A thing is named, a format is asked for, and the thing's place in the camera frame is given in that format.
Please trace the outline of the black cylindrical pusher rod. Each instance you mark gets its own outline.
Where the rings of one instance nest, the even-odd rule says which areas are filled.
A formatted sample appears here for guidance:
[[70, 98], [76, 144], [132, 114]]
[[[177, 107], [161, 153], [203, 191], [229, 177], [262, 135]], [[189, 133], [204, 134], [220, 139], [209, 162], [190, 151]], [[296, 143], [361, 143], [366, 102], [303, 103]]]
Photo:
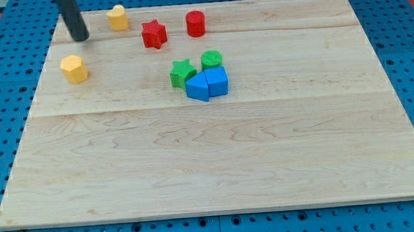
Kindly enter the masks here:
[[76, 42], [84, 42], [90, 36], [82, 13], [79, 10], [77, 0], [54, 0], [58, 10], [66, 24], [71, 38]]

